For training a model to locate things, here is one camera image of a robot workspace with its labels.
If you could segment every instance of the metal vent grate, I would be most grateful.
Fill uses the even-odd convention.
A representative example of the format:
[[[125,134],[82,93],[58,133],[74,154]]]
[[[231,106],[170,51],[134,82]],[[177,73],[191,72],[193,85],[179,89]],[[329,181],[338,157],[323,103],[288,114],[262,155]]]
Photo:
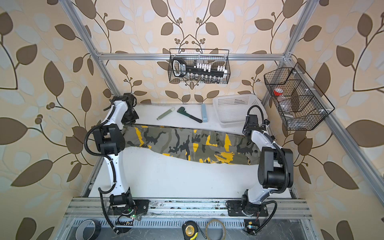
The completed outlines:
[[[78,227],[83,221],[89,218],[79,218],[73,222],[73,227]],[[92,218],[94,220],[98,220],[101,224],[101,227],[109,227],[107,221],[103,218]],[[195,221],[201,229],[204,229],[208,222],[211,219],[189,219]],[[121,222],[131,222],[130,219],[120,219]],[[171,219],[164,218],[161,220],[154,220],[150,218],[143,218],[141,221],[133,221],[133,227],[137,228],[180,228],[187,220],[186,219]],[[226,228],[244,228],[244,220],[243,219],[220,219],[223,222]],[[92,227],[94,224],[90,223],[87,227]],[[217,222],[212,222],[209,224],[209,228],[221,228],[220,224]]]

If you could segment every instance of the white tabletop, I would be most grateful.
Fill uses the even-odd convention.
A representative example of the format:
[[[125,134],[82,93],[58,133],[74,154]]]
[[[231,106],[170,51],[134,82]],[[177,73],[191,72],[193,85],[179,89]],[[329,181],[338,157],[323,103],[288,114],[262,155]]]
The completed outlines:
[[[212,105],[207,105],[208,122],[205,123],[198,123],[177,113],[181,106],[185,107],[187,113],[201,119],[200,105],[138,105],[135,107],[139,115],[136,123],[241,134],[242,124],[222,128],[217,122]],[[175,108],[172,113],[156,120],[172,107]],[[168,157],[139,147],[124,149],[123,159],[127,182],[132,195],[138,198],[240,198],[246,189],[259,184],[258,165],[203,164]],[[110,186],[108,169],[103,164],[89,196],[98,197],[98,187],[109,189]],[[272,194],[271,198],[291,198],[291,195],[287,189],[282,194]]]

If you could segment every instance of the mounting plate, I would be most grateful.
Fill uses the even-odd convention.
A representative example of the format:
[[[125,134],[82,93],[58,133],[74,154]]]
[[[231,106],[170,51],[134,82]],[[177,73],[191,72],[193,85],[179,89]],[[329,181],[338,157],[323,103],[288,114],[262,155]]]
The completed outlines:
[[[226,202],[226,206],[228,208],[228,216],[230,217],[257,217],[257,212],[259,212],[259,217],[267,217],[268,209],[266,205],[257,205],[252,204],[251,210],[256,211],[253,215],[247,216],[242,212],[242,206],[240,200],[228,200]]]

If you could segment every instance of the wall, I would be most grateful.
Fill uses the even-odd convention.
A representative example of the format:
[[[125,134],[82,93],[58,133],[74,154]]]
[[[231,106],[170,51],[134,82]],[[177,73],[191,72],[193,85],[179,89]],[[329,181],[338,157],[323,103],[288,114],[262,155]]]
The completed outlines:
[[[100,72],[56,3],[0,1],[2,239],[53,237],[96,161],[83,149],[86,129],[109,105]],[[84,63],[74,72],[78,57]]]
[[[382,86],[383,7],[382,1],[320,0],[294,51],[294,60],[326,92],[338,118],[381,173],[383,95],[369,89]],[[367,44],[364,35],[371,21],[364,15],[359,23],[363,13],[373,25]],[[384,209],[327,125],[310,132],[286,131],[272,102],[266,110],[279,144],[294,150],[295,186],[308,201],[321,236],[382,239]]]
[[[73,4],[98,51],[168,54],[170,48],[283,53],[305,2],[294,0],[283,5],[280,0],[113,0],[97,1],[93,7],[88,0]],[[132,89],[138,102],[143,103],[198,103],[202,101],[200,96],[209,103],[215,96],[245,93],[261,99],[266,91],[262,76],[277,66],[274,61],[231,61],[229,84],[169,84],[166,61],[105,63],[121,92]],[[127,70],[127,76],[119,65]]]
[[[330,1],[327,6],[320,5],[293,57],[306,65],[314,79],[318,74],[324,76],[318,78],[318,83],[335,105],[337,117],[381,175],[384,174],[383,11],[384,2],[374,0]],[[318,35],[312,26],[318,26]]]

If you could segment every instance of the black wire basket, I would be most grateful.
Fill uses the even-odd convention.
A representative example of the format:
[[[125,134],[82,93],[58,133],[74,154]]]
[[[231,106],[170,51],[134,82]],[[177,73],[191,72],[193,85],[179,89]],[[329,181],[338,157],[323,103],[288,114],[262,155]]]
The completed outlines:
[[[231,71],[229,50],[224,49],[169,49],[169,82],[228,84]]]
[[[265,86],[288,131],[313,130],[335,109],[309,75],[313,86],[304,82],[304,73],[303,68],[296,64],[293,68],[279,68],[264,75]],[[331,107],[324,106],[314,92],[324,97]]]

